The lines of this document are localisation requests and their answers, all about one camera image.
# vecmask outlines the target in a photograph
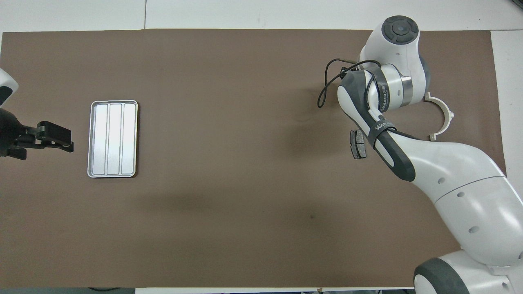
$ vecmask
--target black strap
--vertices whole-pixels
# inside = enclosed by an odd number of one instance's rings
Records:
[[[385,112],[389,108],[390,104],[390,92],[389,92],[389,84],[387,83],[387,79],[385,78],[385,75],[383,74],[383,71],[379,67],[371,67],[369,69],[365,69],[366,71],[370,72],[374,76],[374,80],[376,81],[376,86],[378,90],[378,96],[379,96],[379,105],[378,109],[380,112]]]
[[[396,129],[394,124],[386,119],[378,120],[370,127],[367,139],[369,140],[369,144],[372,146],[372,148],[374,148],[378,136],[389,128],[394,130]]]

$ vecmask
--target wire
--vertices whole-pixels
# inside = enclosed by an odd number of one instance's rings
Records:
[[[411,138],[411,139],[414,139],[414,140],[420,140],[421,141],[420,138],[417,138],[417,137],[415,137],[413,135],[409,135],[409,134],[404,133],[404,132],[400,132],[400,131],[395,130],[395,129],[388,129],[388,131],[391,131],[391,132],[393,132],[395,134],[398,134],[398,135],[402,135],[402,136],[407,137],[407,138]]]
[[[365,104],[367,105],[367,108],[369,108],[369,90],[370,85],[372,85],[372,82],[374,82],[374,76],[372,76],[369,80],[369,83],[367,84],[367,87],[365,87],[365,92],[363,93],[363,99],[365,100]]]
[[[378,65],[378,67],[381,67],[381,63],[379,63],[376,60],[363,60],[358,63],[355,63],[353,66],[351,66],[349,68],[342,70],[339,74],[337,74],[334,78],[332,78],[329,82],[327,82],[328,66],[331,63],[333,63],[334,61],[338,61],[338,60],[342,61],[341,59],[333,59],[327,64],[327,68],[325,68],[325,86],[323,87],[322,91],[320,92],[320,95],[318,96],[318,101],[317,101],[318,108],[322,108],[323,105],[325,104],[325,99],[327,98],[327,88],[332,84],[332,82],[334,82],[337,78],[341,77],[346,72],[348,72],[352,69],[356,69],[359,65],[364,64],[364,63],[375,63]]]
[[[116,289],[121,289],[120,288],[108,288],[108,289],[98,289],[98,288],[91,288],[89,287],[89,289],[93,290],[93,291],[96,291],[96,292],[109,292],[109,291],[113,291],[113,290],[116,290]]]

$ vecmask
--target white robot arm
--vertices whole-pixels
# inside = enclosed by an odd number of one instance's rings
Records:
[[[416,293],[521,294],[523,201],[505,175],[475,147],[415,139],[383,115],[423,100],[430,72],[418,41],[412,19],[386,19],[363,47],[360,70],[346,71],[339,104],[392,172],[427,194],[461,244],[416,268]]]
[[[18,83],[0,69],[0,157],[25,160],[26,148],[58,148],[73,152],[70,130],[48,121],[41,121],[36,128],[24,126],[11,112],[3,109],[5,101],[17,89]]]

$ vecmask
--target silver tray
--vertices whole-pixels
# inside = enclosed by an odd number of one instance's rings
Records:
[[[138,103],[91,104],[87,174],[91,178],[132,177],[136,172]]]

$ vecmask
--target white clamp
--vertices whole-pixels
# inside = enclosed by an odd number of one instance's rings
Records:
[[[441,108],[441,111],[443,111],[443,115],[445,116],[445,122],[443,123],[441,129],[438,132],[429,135],[431,141],[436,141],[436,136],[441,135],[449,127],[450,121],[454,118],[454,113],[450,111],[449,107],[447,106],[447,104],[445,104],[445,102],[443,102],[443,100],[438,99],[436,97],[432,97],[430,95],[430,92],[425,93],[423,99],[425,101],[435,103],[437,106],[439,106]]]

